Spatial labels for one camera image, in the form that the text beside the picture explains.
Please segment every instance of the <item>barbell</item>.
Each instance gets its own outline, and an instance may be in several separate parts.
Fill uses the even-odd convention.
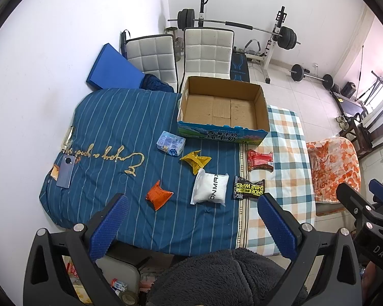
[[[184,30],[185,28],[193,28],[194,22],[202,21],[202,22],[209,22],[209,23],[219,23],[219,24],[225,24],[227,26],[235,26],[238,28],[244,28],[247,30],[257,30],[265,33],[272,34],[278,39],[276,39],[278,46],[283,49],[293,49],[296,44],[301,44],[300,42],[296,41],[296,33],[285,26],[281,26],[280,32],[272,32],[267,31],[260,28],[255,28],[254,26],[247,25],[247,24],[241,24],[241,23],[235,23],[235,22],[229,22],[229,21],[215,21],[212,19],[195,19],[194,18],[194,9],[183,9],[182,11],[179,11],[177,14],[177,19],[168,19],[168,22],[177,22],[177,27],[181,30]]]
[[[301,66],[300,64],[294,64],[291,68],[291,78],[294,81],[301,81],[305,77],[318,79],[322,81],[322,84],[324,85],[325,89],[327,89],[328,91],[336,92],[335,91],[336,89],[334,88],[336,84],[333,83],[333,78],[330,74],[326,74],[323,78],[319,78],[319,77],[311,76],[308,73],[309,73],[309,70],[304,69],[303,66]]]

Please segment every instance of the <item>person's hand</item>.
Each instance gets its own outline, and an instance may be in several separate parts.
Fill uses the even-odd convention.
[[[376,278],[376,265],[371,261],[368,263],[366,270],[362,277],[362,297],[363,301],[366,300],[370,286]]]

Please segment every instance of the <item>white package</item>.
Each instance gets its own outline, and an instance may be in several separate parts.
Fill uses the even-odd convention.
[[[211,201],[225,206],[227,182],[228,174],[209,174],[203,168],[200,168],[194,182],[190,204],[195,205],[198,202]]]

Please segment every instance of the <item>black speaker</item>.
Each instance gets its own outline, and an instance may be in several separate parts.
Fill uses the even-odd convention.
[[[350,99],[353,93],[355,92],[356,92],[356,85],[352,83],[351,81],[348,81],[343,87],[343,89],[341,90],[341,95]]]

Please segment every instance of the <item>red wrapper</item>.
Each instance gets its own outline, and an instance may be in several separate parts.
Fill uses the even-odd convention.
[[[273,161],[272,153],[258,153],[254,150],[247,151],[248,171],[253,169],[265,169],[272,172],[274,171]]]

